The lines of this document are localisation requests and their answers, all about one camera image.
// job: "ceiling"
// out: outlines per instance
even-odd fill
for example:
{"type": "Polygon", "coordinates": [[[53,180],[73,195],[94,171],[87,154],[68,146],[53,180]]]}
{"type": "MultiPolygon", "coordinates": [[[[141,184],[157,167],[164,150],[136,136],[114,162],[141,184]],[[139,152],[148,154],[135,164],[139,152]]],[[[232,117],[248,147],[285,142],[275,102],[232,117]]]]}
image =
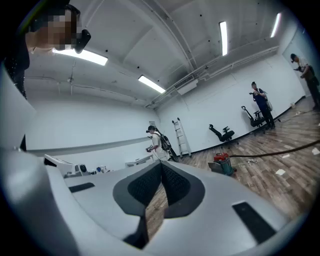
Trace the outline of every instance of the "ceiling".
{"type": "Polygon", "coordinates": [[[61,54],[30,54],[27,90],[54,90],[145,106],[188,74],[204,75],[277,46],[270,38],[283,6],[272,0],[71,0],[91,33],[86,50],[108,57],[105,66],[61,54]],[[219,22],[227,23],[222,56],[219,22]],[[74,81],[68,83],[72,76],[74,81]]]}

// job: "vr headset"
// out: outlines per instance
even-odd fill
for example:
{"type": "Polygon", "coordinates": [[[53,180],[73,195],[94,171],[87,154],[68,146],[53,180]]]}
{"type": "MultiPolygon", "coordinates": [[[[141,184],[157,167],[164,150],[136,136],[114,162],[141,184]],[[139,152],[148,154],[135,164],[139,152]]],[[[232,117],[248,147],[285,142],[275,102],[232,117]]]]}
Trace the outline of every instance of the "vr headset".
{"type": "MultiPolygon", "coordinates": [[[[28,31],[35,32],[40,29],[45,23],[53,21],[54,17],[63,15],[66,10],[72,12],[76,17],[80,16],[80,11],[73,5],[69,4],[70,0],[42,0],[24,19],[24,22],[28,22],[28,31]]],[[[76,35],[76,38],[71,39],[71,47],[77,54],[80,54],[89,40],[91,35],[87,29],[83,29],[81,33],[77,33],[77,28],[71,28],[72,34],[76,35]]]]}

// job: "backpack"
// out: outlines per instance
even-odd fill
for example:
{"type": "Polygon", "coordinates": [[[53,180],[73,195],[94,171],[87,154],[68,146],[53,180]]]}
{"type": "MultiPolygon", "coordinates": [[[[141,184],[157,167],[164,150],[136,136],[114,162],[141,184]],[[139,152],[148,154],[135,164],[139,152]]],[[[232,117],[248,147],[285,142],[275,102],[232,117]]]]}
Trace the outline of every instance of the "backpack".
{"type": "Polygon", "coordinates": [[[266,102],[266,105],[268,106],[270,112],[273,110],[273,107],[271,105],[271,102],[268,100],[268,97],[267,97],[267,94],[264,90],[262,90],[264,93],[265,93],[265,102],[266,102]]]}
{"type": "Polygon", "coordinates": [[[157,135],[158,137],[160,137],[162,149],[163,150],[169,150],[169,146],[168,145],[170,145],[170,143],[169,143],[169,140],[168,140],[167,136],[163,135],[162,133],[160,133],[160,135],[157,134],[157,133],[154,133],[154,134],[157,135]]]}

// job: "fluorescent light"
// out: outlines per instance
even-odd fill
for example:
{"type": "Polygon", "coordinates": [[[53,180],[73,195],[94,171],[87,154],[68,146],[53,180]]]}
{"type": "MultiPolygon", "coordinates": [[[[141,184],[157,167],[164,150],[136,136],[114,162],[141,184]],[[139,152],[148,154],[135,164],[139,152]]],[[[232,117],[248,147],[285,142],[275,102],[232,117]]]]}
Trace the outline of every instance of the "fluorescent light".
{"type": "Polygon", "coordinates": [[[225,21],[220,22],[221,40],[222,40],[222,56],[228,53],[228,35],[227,35],[227,23],[225,21]]]}
{"type": "Polygon", "coordinates": [[[279,25],[280,17],[281,17],[281,13],[279,12],[276,15],[276,18],[275,18],[275,23],[274,23],[274,27],[273,27],[273,30],[272,30],[271,38],[273,38],[275,36],[276,32],[277,32],[277,28],[278,28],[278,25],[279,25]]]}
{"type": "Polygon", "coordinates": [[[81,53],[77,54],[74,49],[70,50],[56,50],[53,48],[52,50],[56,54],[68,55],[71,57],[80,58],[86,61],[94,62],[104,66],[108,60],[108,58],[95,54],[93,52],[83,50],[81,53]]]}
{"type": "Polygon", "coordinates": [[[155,89],[156,91],[158,91],[159,93],[164,93],[166,90],[162,89],[159,85],[155,84],[154,82],[152,82],[151,80],[149,80],[148,78],[146,78],[145,76],[140,76],[140,78],[138,79],[140,82],[144,83],[147,86],[150,86],[151,88],[155,89]]]}

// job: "overturned chair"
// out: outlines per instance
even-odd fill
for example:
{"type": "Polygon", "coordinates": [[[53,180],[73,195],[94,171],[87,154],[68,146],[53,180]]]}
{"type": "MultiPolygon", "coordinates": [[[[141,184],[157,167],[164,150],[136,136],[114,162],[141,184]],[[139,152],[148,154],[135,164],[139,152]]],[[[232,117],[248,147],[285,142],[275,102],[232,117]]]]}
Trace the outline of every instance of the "overturned chair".
{"type": "Polygon", "coordinates": [[[230,130],[227,127],[223,128],[223,132],[224,132],[224,135],[222,135],[220,132],[218,132],[214,126],[212,124],[209,124],[209,130],[213,131],[215,133],[215,135],[218,136],[219,138],[219,141],[221,142],[226,142],[227,145],[228,145],[228,149],[230,149],[230,144],[231,143],[237,143],[239,145],[239,142],[237,142],[236,140],[232,140],[232,136],[235,134],[235,132],[233,130],[230,130]]]}
{"type": "Polygon", "coordinates": [[[260,131],[260,130],[262,130],[263,133],[265,134],[265,133],[266,133],[265,130],[262,129],[262,126],[263,126],[262,123],[265,121],[265,118],[260,116],[261,111],[258,110],[258,111],[256,111],[256,112],[254,112],[255,118],[253,118],[253,116],[250,115],[249,111],[246,109],[245,106],[242,106],[241,108],[242,108],[244,111],[246,111],[246,113],[248,114],[248,117],[249,117],[249,119],[250,119],[250,125],[251,125],[252,127],[257,127],[257,129],[255,129],[255,130],[253,131],[254,136],[256,136],[257,132],[260,131]]]}

